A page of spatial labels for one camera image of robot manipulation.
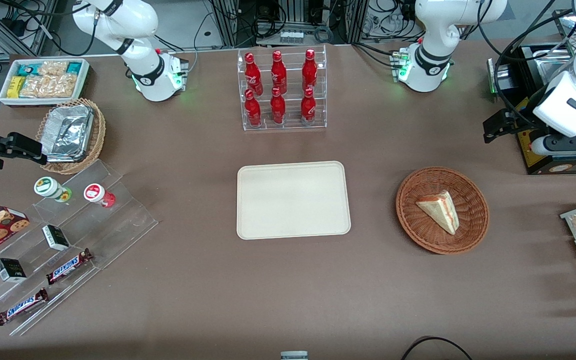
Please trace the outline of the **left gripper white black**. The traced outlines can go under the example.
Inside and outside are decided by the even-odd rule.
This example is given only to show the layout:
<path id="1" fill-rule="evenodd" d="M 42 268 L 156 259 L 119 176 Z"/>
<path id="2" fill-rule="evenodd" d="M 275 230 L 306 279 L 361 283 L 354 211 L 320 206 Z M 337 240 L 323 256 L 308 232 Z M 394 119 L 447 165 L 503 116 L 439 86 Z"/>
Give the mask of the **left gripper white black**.
<path id="1" fill-rule="evenodd" d="M 530 114 L 567 136 L 576 136 L 576 71 L 562 70 L 547 85 L 544 94 L 531 99 L 524 108 Z M 483 141 L 490 144 L 495 139 L 512 133 L 514 126 L 521 125 L 521 119 L 514 109 L 499 109 L 483 123 Z"/>

